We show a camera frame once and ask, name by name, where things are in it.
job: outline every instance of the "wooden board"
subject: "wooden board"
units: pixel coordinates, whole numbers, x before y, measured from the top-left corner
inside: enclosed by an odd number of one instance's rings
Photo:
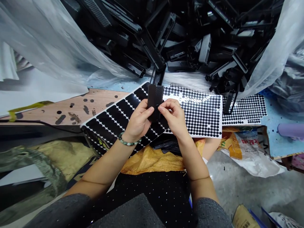
[[[87,94],[18,113],[16,116],[20,120],[40,120],[55,126],[80,125],[127,94],[127,92],[90,89]],[[0,125],[36,124],[38,123],[0,123]]]

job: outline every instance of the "hand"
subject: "hand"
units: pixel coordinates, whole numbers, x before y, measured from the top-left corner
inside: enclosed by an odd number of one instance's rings
[[[178,100],[168,99],[158,107],[158,110],[166,118],[172,133],[177,138],[189,135],[186,127],[185,113]]]
[[[122,135],[122,139],[124,141],[128,143],[134,143],[143,137],[149,130],[151,122],[148,120],[148,117],[152,115],[154,108],[150,107],[147,109],[147,106],[148,99],[144,99],[134,110],[126,131]]]

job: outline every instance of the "woman's right hand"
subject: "woman's right hand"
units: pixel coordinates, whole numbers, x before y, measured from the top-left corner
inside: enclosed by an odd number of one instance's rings
[[[158,107],[158,110],[166,118],[172,133],[177,138],[189,135],[186,127],[185,113],[178,100],[168,99]]]

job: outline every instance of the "concrete floor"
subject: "concrete floor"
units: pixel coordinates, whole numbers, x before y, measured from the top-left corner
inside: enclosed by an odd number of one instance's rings
[[[229,216],[234,215],[239,204],[244,204],[270,224],[262,214],[262,206],[268,212],[281,212],[304,225],[304,174],[285,171],[274,177],[254,177],[220,151],[214,153],[207,167],[220,204]]]

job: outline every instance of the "sheet of black round stickers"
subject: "sheet of black round stickers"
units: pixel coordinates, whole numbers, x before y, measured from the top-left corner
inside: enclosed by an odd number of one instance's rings
[[[101,156],[105,154],[106,148],[110,148],[117,140],[117,136],[125,131],[135,108],[141,100],[148,98],[148,85],[149,82],[145,82],[126,97],[81,124],[80,127],[84,131],[90,146],[98,154]],[[147,134],[142,137],[142,141],[135,147],[131,156],[155,140],[168,128],[165,118],[157,123],[152,123]]]
[[[223,126],[261,125],[259,119],[255,120],[235,120],[223,122]]]
[[[256,94],[237,101],[231,114],[223,114],[223,126],[237,125],[238,122],[244,122],[244,120],[258,120],[263,116],[267,116],[264,96]]]
[[[192,137],[222,138],[221,95],[202,94],[180,86],[165,87],[163,99],[173,98],[184,109],[188,132]]]

